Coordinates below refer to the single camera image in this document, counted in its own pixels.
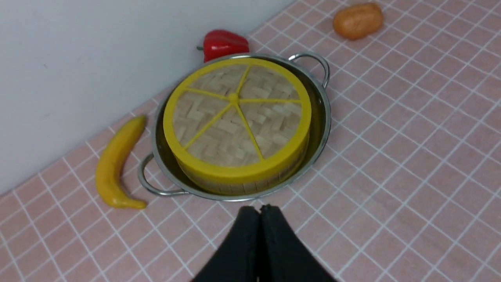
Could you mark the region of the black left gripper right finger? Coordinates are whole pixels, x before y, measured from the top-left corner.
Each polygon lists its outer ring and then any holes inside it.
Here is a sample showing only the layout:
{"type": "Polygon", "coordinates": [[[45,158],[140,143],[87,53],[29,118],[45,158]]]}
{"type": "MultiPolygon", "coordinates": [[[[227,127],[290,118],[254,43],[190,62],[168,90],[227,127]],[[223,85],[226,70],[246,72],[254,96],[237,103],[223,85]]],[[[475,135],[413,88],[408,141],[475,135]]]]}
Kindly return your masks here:
{"type": "Polygon", "coordinates": [[[261,207],[256,251],[259,282],[336,282],[295,235],[279,207],[261,207]]]}

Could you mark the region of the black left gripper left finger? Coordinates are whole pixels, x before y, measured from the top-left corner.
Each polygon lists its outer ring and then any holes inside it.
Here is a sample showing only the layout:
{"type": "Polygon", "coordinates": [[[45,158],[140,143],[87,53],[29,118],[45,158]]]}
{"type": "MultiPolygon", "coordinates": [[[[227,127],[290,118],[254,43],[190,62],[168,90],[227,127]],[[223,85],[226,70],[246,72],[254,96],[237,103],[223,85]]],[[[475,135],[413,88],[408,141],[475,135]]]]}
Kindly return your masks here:
{"type": "Polygon", "coordinates": [[[255,282],[261,216],[252,206],[240,208],[234,223],[194,282],[255,282]]]}

